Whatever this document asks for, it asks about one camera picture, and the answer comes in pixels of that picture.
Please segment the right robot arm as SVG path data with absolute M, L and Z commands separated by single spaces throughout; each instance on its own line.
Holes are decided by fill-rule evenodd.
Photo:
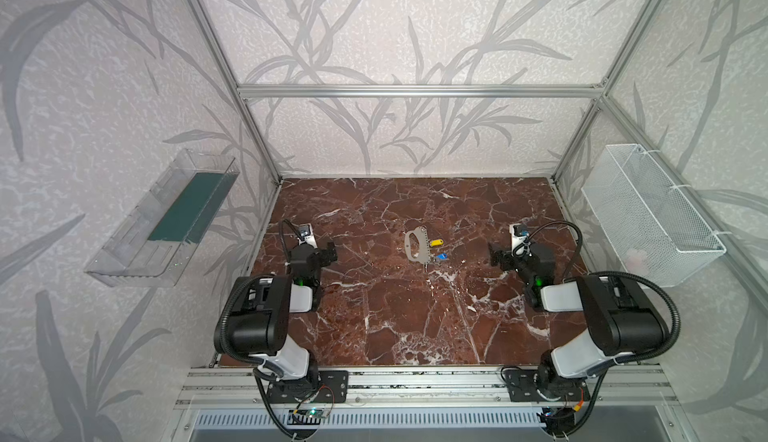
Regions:
M 526 249 L 520 243 L 505 250 L 491 244 L 489 255 L 492 266 L 520 278 L 531 308 L 584 316 L 583 332 L 542 355 L 535 376 L 541 391 L 602 376 L 614 366 L 654 359 L 669 351 L 680 336 L 676 304 L 641 276 L 599 271 L 556 284 L 554 253 L 546 246 Z

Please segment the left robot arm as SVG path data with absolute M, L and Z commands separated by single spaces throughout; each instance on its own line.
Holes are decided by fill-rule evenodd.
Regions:
M 314 391 L 319 370 L 312 353 L 289 336 L 290 316 L 315 312 L 322 270 L 338 260 L 333 242 L 302 242 L 288 252 L 287 272 L 240 277 L 214 332 L 217 353 L 254 367 L 257 381 Z

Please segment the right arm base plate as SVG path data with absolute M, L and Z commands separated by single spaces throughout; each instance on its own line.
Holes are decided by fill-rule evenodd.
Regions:
M 591 399 L 585 379 L 565 379 L 517 366 L 504 366 L 500 375 L 511 402 L 576 404 Z

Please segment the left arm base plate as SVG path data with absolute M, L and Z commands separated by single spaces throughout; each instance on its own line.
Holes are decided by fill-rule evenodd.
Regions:
M 267 399 L 270 403 L 288 404 L 309 400 L 313 403 L 343 403 L 349 388 L 349 372 L 320 370 L 305 378 L 270 383 Z

